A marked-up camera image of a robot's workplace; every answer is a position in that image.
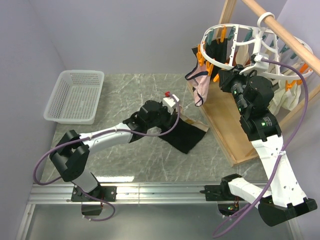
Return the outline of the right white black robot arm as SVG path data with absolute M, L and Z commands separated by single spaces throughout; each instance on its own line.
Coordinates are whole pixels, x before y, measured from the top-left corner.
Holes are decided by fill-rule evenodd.
M 268 106 L 274 97 L 272 83 L 252 70 L 244 75 L 242 65 L 218 71 L 219 87 L 232 94 L 240 113 L 240 125 L 258 153 L 270 184 L 267 190 L 249 183 L 239 174 L 222 178 L 220 194 L 226 200 L 235 196 L 258 209 L 270 227 L 318 208 L 301 189 L 285 153 L 282 131 Z

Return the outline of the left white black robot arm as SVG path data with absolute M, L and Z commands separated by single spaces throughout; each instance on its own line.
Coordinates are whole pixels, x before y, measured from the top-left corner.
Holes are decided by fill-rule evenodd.
M 139 111 L 116 126 L 90 133 L 70 130 L 60 139 L 49 159 L 64 182 L 74 183 L 89 201 L 96 201 L 102 196 L 102 187 L 86 169 L 88 158 L 104 149 L 148 137 L 148 130 L 152 128 L 170 133 L 179 122 L 179 102 L 176 95 L 164 97 L 161 102 L 148 100 Z

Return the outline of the white round clip hanger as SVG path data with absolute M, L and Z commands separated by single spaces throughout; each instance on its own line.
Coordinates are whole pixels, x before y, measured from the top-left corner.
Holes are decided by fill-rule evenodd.
M 205 43 L 211 43 L 214 39 L 220 39 L 221 42 L 227 38 L 227 53 L 226 53 L 226 63 L 220 63 L 210 58 L 205 50 Z M 262 25 L 262 20 L 257 21 L 256 26 L 249 26 L 236 23 L 222 23 L 209 27 L 203 34 L 200 41 L 200 52 L 201 55 L 206 59 L 206 62 L 201 62 L 198 56 L 199 64 L 203 66 L 204 64 L 210 69 L 225 69 L 230 70 L 236 65 L 236 55 L 241 45 L 249 44 L 250 52 L 253 49 L 255 43 L 260 44 L 264 42 L 265 45 L 273 46 L 277 45 L 278 53 L 280 55 L 279 61 L 273 60 L 263 60 L 263 62 L 269 62 L 274 65 L 272 67 L 272 73 L 261 74 L 265 78 L 271 80 L 285 80 L 293 81 L 298 80 L 299 76 L 294 72 L 294 70 L 300 71 L 303 77 L 309 77 L 313 70 L 310 68 L 309 64 L 303 60 L 301 57 L 294 52 L 294 49 L 289 46 L 284 40 L 268 27 Z M 291 64 L 293 69 L 284 68 L 281 65 L 277 65 L 274 62 L 281 62 L 282 60 L 287 60 Z

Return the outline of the pink underwear navy trim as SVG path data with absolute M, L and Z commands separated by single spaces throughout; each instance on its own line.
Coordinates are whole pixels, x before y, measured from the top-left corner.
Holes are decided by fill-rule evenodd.
M 185 79 L 192 86 L 194 105 L 196 107 L 202 106 L 208 97 L 210 80 L 212 70 L 207 69 L 206 65 L 200 66 L 196 63 L 196 66 L 192 71 L 185 75 Z

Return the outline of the black boxer briefs tan waistband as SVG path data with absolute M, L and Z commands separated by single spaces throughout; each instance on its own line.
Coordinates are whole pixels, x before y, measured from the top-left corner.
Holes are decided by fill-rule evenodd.
M 176 113 L 168 112 L 155 113 L 147 117 L 145 121 L 149 128 L 157 127 L 161 134 L 170 130 L 177 119 Z M 188 154 L 205 136 L 206 132 L 193 126 L 179 118 L 175 128 L 165 135 L 159 136 L 160 139 L 169 143 L 172 147 L 184 154 Z

